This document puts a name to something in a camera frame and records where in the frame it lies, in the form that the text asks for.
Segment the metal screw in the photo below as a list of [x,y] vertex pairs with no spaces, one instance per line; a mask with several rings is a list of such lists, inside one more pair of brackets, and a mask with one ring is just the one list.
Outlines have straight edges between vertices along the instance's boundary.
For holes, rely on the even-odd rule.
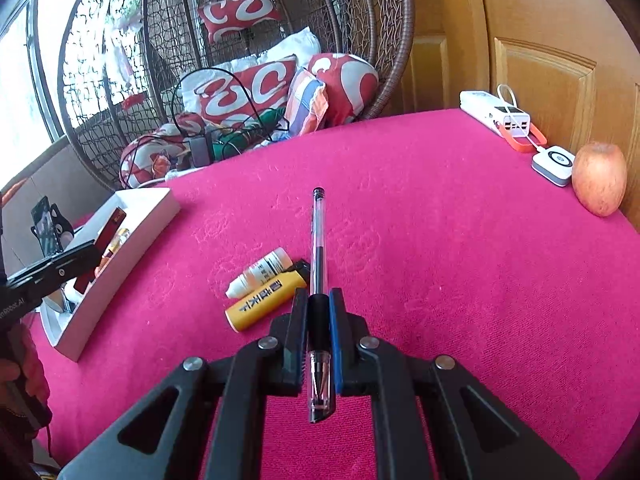
[[380,339],[370,335],[364,336],[360,340],[360,346],[366,348],[367,350],[373,350],[374,348],[378,348],[380,346]]
[[436,366],[440,370],[453,370],[456,360],[449,355],[439,355],[436,357]]
[[263,337],[258,341],[258,347],[262,350],[271,350],[272,348],[276,348],[276,346],[278,346],[278,340],[272,335]]
[[200,370],[203,364],[204,362],[199,357],[187,357],[182,362],[182,368],[188,372],[195,372],[196,370]]

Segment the wicker chair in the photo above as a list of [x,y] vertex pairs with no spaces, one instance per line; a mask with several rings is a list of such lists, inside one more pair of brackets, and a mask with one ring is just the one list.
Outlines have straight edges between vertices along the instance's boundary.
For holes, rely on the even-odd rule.
[[[133,85],[110,80],[103,63],[104,19],[130,0],[76,0],[60,51],[58,99],[70,142],[100,183],[119,189],[120,154],[141,134],[168,122],[171,96],[191,70],[257,54],[309,26],[323,52],[368,60],[380,87],[361,119],[380,114],[398,85],[414,33],[413,0],[276,0],[282,22],[262,22],[210,44],[196,9],[205,0],[142,0],[143,28],[124,44]],[[144,100],[123,106],[132,94]]]

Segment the white pillow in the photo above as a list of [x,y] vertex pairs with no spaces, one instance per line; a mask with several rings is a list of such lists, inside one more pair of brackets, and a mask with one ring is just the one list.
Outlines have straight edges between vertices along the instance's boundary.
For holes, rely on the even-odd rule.
[[298,58],[298,68],[309,64],[309,60],[315,54],[320,54],[320,42],[307,27],[300,32],[291,34],[279,44],[270,48],[258,58],[258,64],[278,61],[292,54]]
[[[318,38],[316,38],[307,27],[300,32],[287,36],[279,44],[270,48],[263,54],[260,54],[259,57],[246,56],[241,57],[240,59],[233,59],[216,65],[216,68],[236,73],[252,66],[262,65],[271,61],[279,61],[292,55],[296,56],[298,68],[306,68],[311,57],[315,54],[320,54],[320,51],[321,47]],[[180,83],[180,89],[182,90],[182,103],[184,104],[185,112],[202,114],[202,111],[200,110],[200,99],[195,94],[194,90],[203,83],[213,79],[213,76],[213,70],[199,70],[185,78],[183,82]]]

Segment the wooden door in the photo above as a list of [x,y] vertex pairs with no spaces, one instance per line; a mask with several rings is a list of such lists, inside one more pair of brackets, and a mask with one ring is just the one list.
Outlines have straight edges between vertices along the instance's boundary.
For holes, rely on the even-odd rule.
[[549,141],[617,144],[640,228],[640,54],[605,0],[484,0],[490,85],[508,83]]
[[471,89],[489,90],[482,0],[415,0],[414,46],[385,113],[457,107]]

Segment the white bottle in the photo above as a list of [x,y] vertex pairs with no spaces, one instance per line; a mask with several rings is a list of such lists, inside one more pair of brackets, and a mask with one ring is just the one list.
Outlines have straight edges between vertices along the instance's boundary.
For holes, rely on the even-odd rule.
[[226,291],[228,298],[239,300],[293,265],[282,247],[250,265],[234,279]]

